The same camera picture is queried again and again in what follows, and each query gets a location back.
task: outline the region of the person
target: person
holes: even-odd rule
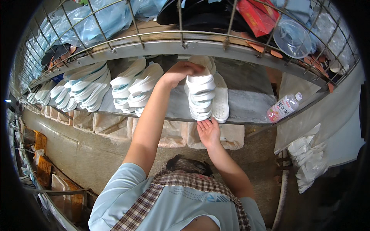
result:
[[[149,177],[172,88],[204,67],[187,61],[157,82],[122,165],[96,199],[90,230],[266,230],[251,182],[220,142],[217,121],[198,121],[199,137],[226,186],[206,162],[176,155]]]

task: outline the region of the cement floor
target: cement floor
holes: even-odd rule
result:
[[[23,121],[31,129],[47,137],[46,155],[69,178],[84,188],[99,194],[121,165],[130,142],[115,141],[100,135],[85,133],[42,115],[25,110]],[[245,135],[257,126],[245,126]],[[236,151],[227,150],[250,178],[256,193],[256,202],[267,228],[271,228],[279,202],[280,186],[276,175],[275,146],[276,128],[267,129],[245,140]],[[206,150],[182,148],[158,148],[152,170],[176,154],[186,158],[206,161],[212,166]]]

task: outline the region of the plaid apron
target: plaid apron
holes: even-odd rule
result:
[[[202,162],[182,158],[182,155],[177,155],[164,163],[157,171],[149,188],[113,226],[111,231],[136,230],[153,207],[165,186],[189,187],[202,192],[221,193],[227,196],[235,204],[239,230],[249,231],[250,223],[242,203],[231,193],[228,187],[217,182],[212,176],[204,175],[203,173],[209,172],[210,169],[207,168],[206,163],[203,166],[200,163]]]

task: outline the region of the wire mesh rack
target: wire mesh rack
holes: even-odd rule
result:
[[[359,62],[359,54],[349,29],[346,27],[339,12],[336,11],[333,4],[328,0],[311,2],[311,6],[316,12],[311,25],[304,24],[287,13],[286,7],[289,4],[289,0],[285,0],[283,6],[280,8],[267,3],[268,1],[250,0],[263,4],[265,7],[269,7],[279,13],[276,24],[269,33],[267,42],[265,43],[242,37],[240,33],[233,33],[232,26],[237,10],[236,0],[232,2],[231,18],[226,33],[184,30],[182,1],[175,0],[177,1],[178,28],[159,27],[158,29],[157,27],[155,29],[156,31],[150,31],[145,27],[140,28],[136,20],[133,20],[134,30],[131,33],[123,33],[122,36],[115,37],[111,34],[109,36],[106,35],[107,32],[104,32],[104,29],[101,27],[102,20],[101,18],[100,20],[98,19],[97,14],[105,8],[125,4],[128,6],[129,12],[129,15],[126,15],[126,17],[135,18],[131,4],[133,0],[118,0],[106,4],[99,9],[94,9],[91,1],[87,0],[88,6],[84,6],[89,8],[89,13],[79,19],[73,18],[74,23],[72,23],[70,15],[68,15],[64,8],[66,0],[60,0],[59,6],[49,14],[47,14],[43,7],[42,12],[45,19],[42,23],[37,21],[36,18],[32,19],[37,25],[37,28],[35,30],[29,27],[25,31],[15,55],[10,78],[10,86],[13,92],[23,94],[27,90],[30,90],[30,88],[58,74],[84,65],[138,55],[201,54],[206,51],[207,54],[205,55],[244,60],[277,68],[285,72],[291,72],[298,77],[315,83],[325,91],[328,89],[328,85],[337,87],[342,83]],[[61,26],[62,22],[60,21],[57,23],[54,22],[57,12],[63,13],[61,15],[64,19],[63,26]],[[325,36],[323,36],[322,31],[318,31],[316,28],[317,23],[323,17],[326,17],[332,25],[331,28],[325,31]],[[101,40],[95,43],[85,44],[86,42],[81,39],[80,28],[83,27],[84,22],[88,18],[92,19],[97,25]],[[315,56],[310,56],[310,59],[295,59],[290,57],[279,59],[268,53],[271,50],[284,53],[279,47],[273,46],[270,43],[275,30],[277,30],[279,23],[284,18],[297,22],[310,36],[313,36],[317,40],[318,54],[316,53]],[[63,36],[66,34],[75,36],[76,43],[80,47],[79,50],[73,53],[65,46]],[[261,46],[263,50],[256,52],[250,47],[251,43]],[[51,65],[41,65],[42,58],[49,50],[54,52],[53,48],[56,44],[63,45],[67,55],[55,62],[51,62]],[[327,60],[330,60],[330,62],[326,61],[326,65],[324,66],[319,63],[322,55],[325,55]],[[333,65],[337,66],[337,71],[333,75],[328,76],[327,72],[331,70]]]

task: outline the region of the checkered apron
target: checkered apron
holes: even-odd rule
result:
[[[123,217],[114,225],[111,231],[136,230],[140,223],[147,216],[150,209],[153,207],[165,186],[189,187],[202,192],[221,193],[227,196],[235,204],[239,221],[239,229],[241,231],[250,230],[250,223],[242,203],[231,193],[228,187],[206,175],[188,173],[181,169],[170,171],[168,168],[166,168],[166,164],[167,163],[165,163],[162,168],[157,171],[149,188],[145,190],[145,192],[136,200],[127,213],[125,213]],[[189,162],[181,159],[177,162],[177,168],[180,168],[180,165],[182,164],[186,166],[186,169],[191,168]]]

